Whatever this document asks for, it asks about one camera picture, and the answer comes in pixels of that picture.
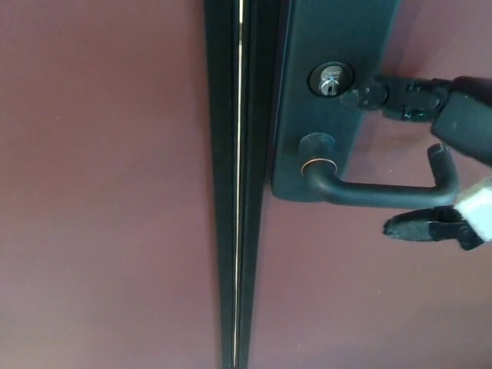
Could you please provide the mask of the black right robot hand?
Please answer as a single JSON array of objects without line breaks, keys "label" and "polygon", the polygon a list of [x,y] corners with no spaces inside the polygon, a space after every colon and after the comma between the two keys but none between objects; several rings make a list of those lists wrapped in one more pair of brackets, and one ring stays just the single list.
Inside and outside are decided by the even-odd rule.
[{"label": "black right robot hand", "polygon": [[[344,105],[380,110],[395,121],[426,122],[431,134],[460,154],[491,165],[491,80],[453,80],[380,75],[341,96]],[[451,206],[411,211],[384,224],[386,236],[402,241],[454,239],[465,251],[491,240],[491,179],[462,191]]]}]

